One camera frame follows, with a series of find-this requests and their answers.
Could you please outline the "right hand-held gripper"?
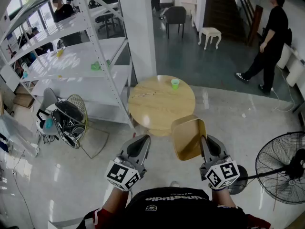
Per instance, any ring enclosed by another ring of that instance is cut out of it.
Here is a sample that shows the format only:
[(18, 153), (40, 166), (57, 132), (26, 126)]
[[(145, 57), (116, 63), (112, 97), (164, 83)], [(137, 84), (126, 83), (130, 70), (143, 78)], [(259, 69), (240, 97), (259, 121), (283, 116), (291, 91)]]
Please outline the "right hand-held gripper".
[(208, 135), (201, 136), (201, 156), (205, 164), (200, 167), (202, 180), (208, 180), (212, 189), (223, 189), (230, 186), (240, 176), (238, 165), (227, 155), (224, 144)]

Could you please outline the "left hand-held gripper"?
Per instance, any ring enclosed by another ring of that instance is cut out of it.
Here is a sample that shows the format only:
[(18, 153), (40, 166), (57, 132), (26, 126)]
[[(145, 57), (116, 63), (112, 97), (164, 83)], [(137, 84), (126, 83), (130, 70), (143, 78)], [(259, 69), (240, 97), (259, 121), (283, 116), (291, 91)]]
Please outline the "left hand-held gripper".
[(130, 191), (145, 174), (144, 161), (151, 145), (149, 135), (136, 136), (122, 146), (122, 151), (111, 160), (104, 177), (122, 191)]

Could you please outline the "person's right forearm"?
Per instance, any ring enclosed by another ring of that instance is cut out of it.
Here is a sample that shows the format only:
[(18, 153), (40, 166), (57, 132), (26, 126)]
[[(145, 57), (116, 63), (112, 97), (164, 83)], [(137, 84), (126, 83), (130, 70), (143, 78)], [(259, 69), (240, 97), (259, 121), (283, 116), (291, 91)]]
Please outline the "person's right forearm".
[(238, 208), (226, 187), (219, 190), (212, 189), (212, 199), (218, 208)]

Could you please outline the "person's left forearm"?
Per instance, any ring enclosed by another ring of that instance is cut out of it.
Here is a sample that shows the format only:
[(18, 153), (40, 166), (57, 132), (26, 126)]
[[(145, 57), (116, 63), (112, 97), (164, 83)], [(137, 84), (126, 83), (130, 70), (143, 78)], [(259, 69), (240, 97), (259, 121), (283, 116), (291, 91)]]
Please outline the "person's left forearm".
[(128, 196), (129, 192), (114, 187), (102, 208), (112, 214), (120, 213), (126, 208)]

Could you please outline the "round wooden table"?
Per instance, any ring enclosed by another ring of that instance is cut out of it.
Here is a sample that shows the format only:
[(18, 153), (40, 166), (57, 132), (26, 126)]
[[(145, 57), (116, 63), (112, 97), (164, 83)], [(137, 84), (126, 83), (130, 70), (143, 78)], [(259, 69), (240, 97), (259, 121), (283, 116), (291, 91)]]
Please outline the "round wooden table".
[[(191, 115), (195, 109), (195, 95), (192, 88), (180, 80), (179, 88), (172, 88), (168, 75), (150, 77), (138, 83), (130, 92), (128, 108), (132, 118), (156, 136), (169, 135), (172, 123)], [(152, 93), (146, 97), (132, 98), (137, 94)]]

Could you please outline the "person's black red shirt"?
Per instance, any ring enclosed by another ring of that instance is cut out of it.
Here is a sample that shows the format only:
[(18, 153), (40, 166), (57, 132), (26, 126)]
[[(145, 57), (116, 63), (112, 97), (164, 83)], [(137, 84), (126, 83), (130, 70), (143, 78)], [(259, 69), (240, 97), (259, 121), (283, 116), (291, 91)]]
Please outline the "person's black red shirt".
[(263, 219), (238, 208), (218, 208), (202, 189), (158, 187), (127, 200), (112, 214), (102, 207), (84, 216), (76, 229), (271, 229)]

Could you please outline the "black floor fan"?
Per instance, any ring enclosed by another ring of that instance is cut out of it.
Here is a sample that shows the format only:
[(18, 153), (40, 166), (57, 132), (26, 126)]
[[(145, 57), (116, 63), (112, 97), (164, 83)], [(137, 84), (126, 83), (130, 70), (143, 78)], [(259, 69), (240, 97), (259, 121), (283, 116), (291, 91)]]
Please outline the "black floor fan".
[(241, 176), (229, 186), (232, 195), (241, 193), (253, 180), (271, 198), (285, 204), (305, 203), (305, 131), (288, 132), (269, 141), (255, 159), (255, 175)]

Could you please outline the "black helmet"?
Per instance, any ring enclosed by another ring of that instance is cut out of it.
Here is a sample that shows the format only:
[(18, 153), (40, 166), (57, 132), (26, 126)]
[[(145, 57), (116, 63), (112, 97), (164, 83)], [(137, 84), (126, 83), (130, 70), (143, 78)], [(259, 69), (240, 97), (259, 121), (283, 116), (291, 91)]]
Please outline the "black helmet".
[(69, 101), (59, 101), (55, 103), (51, 117), (61, 139), (72, 148), (80, 148), (86, 130), (84, 113)]

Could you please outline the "grey white chair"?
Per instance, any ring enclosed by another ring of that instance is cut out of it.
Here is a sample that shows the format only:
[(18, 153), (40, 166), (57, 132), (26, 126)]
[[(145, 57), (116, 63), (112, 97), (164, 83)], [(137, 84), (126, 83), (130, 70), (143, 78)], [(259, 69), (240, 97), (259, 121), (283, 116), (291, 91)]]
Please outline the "grey white chair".
[(59, 140), (57, 127), (55, 126), (55, 122), (51, 116), (52, 110), (47, 110), (49, 106), (56, 104), (58, 100), (58, 97), (51, 88), (46, 88), (44, 90), (43, 100), (36, 113), (37, 120), (35, 122), (37, 130), (42, 135), (44, 143)]

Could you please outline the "white metal shelf rack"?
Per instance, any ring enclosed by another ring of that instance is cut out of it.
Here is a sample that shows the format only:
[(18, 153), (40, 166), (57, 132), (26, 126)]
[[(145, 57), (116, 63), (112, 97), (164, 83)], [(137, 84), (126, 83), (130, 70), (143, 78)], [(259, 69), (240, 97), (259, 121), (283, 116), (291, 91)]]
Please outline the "white metal shelf rack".
[[(9, 34), (41, 6), (50, 0), (29, 0), (10, 22), (0, 38), (1, 44)], [(133, 64), (118, 65), (117, 60), (128, 44), (126, 36), (99, 39), (95, 19), (98, 16), (114, 14), (124, 24), (120, 2), (108, 4), (103, 0), (78, 0), (80, 12), (39, 32), (17, 49), (15, 55), (4, 59), (4, 70), (11, 70), (20, 58), (42, 45), (64, 36), (85, 31), (89, 40), (68, 46), (58, 58), (55, 52), (36, 56), (26, 75), (18, 78), (25, 89), (37, 98), (45, 88), (52, 88), (61, 98), (79, 95), (86, 103), (88, 117), (133, 127), (126, 100), (122, 98), (124, 88), (130, 88)], [(101, 70), (91, 70), (91, 64), (98, 61)]]

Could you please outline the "white cylinder bin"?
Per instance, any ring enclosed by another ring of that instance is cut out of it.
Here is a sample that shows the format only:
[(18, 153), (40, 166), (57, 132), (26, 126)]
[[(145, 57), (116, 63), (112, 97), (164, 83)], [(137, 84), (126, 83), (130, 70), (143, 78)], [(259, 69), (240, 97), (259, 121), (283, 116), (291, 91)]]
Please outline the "white cylinder bin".
[(280, 69), (284, 69), (290, 56), (293, 54), (294, 50), (287, 44), (284, 44), (280, 60), (276, 64)]
[(305, 61), (303, 59), (291, 59), (288, 61), (287, 66), (289, 74), (286, 78), (286, 82), (289, 86), (293, 87), (305, 71)]

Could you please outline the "white carved stool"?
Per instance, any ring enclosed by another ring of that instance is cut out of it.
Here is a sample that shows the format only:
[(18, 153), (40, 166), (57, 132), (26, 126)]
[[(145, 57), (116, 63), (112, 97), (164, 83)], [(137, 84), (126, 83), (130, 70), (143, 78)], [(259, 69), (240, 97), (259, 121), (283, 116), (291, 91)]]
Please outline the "white carved stool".
[(199, 41), (198, 41), (198, 45), (200, 45), (202, 43), (202, 35), (205, 35), (205, 45), (204, 45), (204, 50), (206, 50), (207, 48), (207, 44), (210, 41), (210, 43), (213, 42), (213, 38), (217, 37), (218, 41), (215, 45), (215, 48), (218, 49), (218, 45), (222, 39), (222, 33), (217, 30), (216, 28), (213, 27), (203, 27), (201, 28), (201, 30), (199, 31)]

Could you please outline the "cardboard box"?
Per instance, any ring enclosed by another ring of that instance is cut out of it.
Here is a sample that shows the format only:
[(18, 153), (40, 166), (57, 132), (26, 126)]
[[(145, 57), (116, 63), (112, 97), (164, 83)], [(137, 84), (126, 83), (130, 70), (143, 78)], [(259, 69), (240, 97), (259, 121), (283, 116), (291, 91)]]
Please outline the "cardboard box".
[(24, 86), (19, 84), (14, 93), (16, 95), (13, 100), (14, 104), (25, 108), (31, 108), (35, 99), (32, 97), (31, 94), (29, 94), (29, 92), (25, 89)]

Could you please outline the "black office chair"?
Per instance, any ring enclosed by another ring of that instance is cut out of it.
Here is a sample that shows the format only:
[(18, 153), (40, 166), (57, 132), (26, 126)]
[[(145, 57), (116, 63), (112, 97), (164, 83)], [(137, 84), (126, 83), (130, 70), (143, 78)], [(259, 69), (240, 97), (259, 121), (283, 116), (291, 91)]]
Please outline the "black office chair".
[(122, 29), (121, 20), (115, 16), (114, 14), (102, 15), (98, 16), (95, 19), (97, 24), (97, 32), (100, 33), (102, 29), (106, 31), (110, 31), (111, 29), (116, 32), (116, 28), (118, 27), (120, 30)]

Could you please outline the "grey upholstered chair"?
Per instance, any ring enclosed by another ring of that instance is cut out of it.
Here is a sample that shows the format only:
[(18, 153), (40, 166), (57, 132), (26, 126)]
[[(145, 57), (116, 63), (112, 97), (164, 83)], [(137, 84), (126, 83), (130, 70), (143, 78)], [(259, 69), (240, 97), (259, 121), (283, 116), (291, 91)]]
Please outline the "grey upholstered chair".
[(182, 25), (182, 38), (184, 36), (184, 25), (186, 22), (186, 9), (183, 6), (171, 6), (164, 13), (166, 24), (167, 38), (170, 38), (170, 24), (178, 24), (178, 33), (180, 33), (180, 25)]

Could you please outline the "wooden staircase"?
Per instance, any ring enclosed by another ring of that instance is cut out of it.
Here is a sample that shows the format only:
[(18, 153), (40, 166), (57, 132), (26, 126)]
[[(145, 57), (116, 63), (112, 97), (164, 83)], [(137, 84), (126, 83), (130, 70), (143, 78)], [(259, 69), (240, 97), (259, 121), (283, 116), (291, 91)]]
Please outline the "wooden staircase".
[(263, 7), (250, 0), (206, 0), (203, 26), (218, 29), (226, 39), (252, 46), (262, 14)]

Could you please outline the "white desk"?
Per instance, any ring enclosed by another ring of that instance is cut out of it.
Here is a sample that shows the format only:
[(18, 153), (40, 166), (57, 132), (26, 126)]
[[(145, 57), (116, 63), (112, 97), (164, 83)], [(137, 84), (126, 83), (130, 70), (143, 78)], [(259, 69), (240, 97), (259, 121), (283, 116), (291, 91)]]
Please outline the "white desk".
[(196, 0), (181, 0), (182, 6), (187, 10), (191, 17), (191, 26), (195, 27), (197, 2)]

